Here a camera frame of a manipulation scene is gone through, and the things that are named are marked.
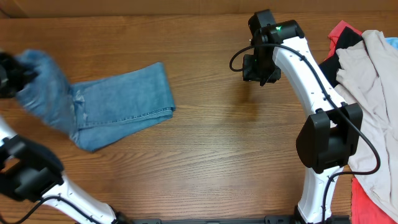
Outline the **blue denim jeans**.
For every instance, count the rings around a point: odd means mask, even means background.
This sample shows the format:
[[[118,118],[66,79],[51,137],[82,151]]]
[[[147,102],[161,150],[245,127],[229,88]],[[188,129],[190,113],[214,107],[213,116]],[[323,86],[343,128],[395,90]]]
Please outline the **blue denim jeans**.
[[[17,92],[20,105],[86,151],[96,151],[168,120],[176,109],[161,62],[71,84],[45,52],[26,50],[16,59],[37,74]]]

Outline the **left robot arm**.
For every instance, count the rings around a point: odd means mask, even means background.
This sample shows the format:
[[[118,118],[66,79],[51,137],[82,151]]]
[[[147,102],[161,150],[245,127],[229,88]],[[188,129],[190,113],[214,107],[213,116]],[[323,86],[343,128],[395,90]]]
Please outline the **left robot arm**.
[[[32,65],[1,52],[1,98],[18,98],[25,109],[66,133],[75,130],[75,105],[55,63],[39,55]],[[1,120],[1,194],[56,208],[77,223],[130,223],[71,181],[47,147],[17,134]]]

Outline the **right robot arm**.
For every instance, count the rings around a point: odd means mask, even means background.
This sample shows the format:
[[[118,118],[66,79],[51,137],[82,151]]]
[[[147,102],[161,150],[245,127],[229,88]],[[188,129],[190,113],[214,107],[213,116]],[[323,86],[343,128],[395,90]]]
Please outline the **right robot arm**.
[[[332,215],[337,176],[356,153],[363,112],[347,104],[330,85],[313,58],[303,30],[295,20],[277,23],[270,10],[248,20],[254,47],[243,58],[243,80],[261,85],[285,75],[307,117],[296,139],[306,167],[303,193],[293,215],[268,216],[266,223],[349,223]]]

